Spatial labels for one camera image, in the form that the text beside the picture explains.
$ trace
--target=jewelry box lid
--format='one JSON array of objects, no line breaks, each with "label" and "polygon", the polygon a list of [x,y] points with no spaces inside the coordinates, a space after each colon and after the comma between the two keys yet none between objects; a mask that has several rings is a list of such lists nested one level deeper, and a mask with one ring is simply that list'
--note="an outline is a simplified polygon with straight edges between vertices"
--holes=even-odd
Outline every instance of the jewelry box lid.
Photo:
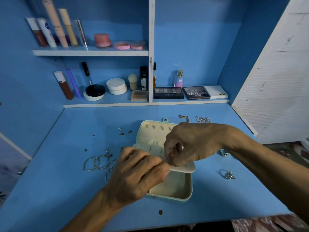
[{"label": "jewelry box lid", "polygon": [[[146,120],[141,123],[136,136],[136,144],[133,147],[149,152],[153,156],[160,156],[167,162],[164,152],[166,135],[172,131],[177,124]],[[192,173],[195,171],[194,162],[188,162],[182,167],[171,166],[171,171]]]}]

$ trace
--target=blue desk surface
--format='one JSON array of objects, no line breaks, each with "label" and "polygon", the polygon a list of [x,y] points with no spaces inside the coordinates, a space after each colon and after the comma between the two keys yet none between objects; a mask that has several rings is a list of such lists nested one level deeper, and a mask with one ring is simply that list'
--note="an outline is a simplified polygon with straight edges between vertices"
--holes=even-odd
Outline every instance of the blue desk surface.
[{"label": "blue desk surface", "polygon": [[[171,123],[185,121],[178,114],[189,116],[190,122],[196,122],[195,116],[209,117],[253,137],[228,104],[66,108],[0,210],[0,231],[60,230],[105,185],[106,170],[82,171],[88,157],[108,148],[117,158],[120,147],[135,144],[142,121],[165,117]],[[195,164],[193,195],[186,203],[143,198],[123,208],[103,231],[290,212],[232,156],[214,154]],[[224,179],[222,170],[232,171],[236,179]]]}]

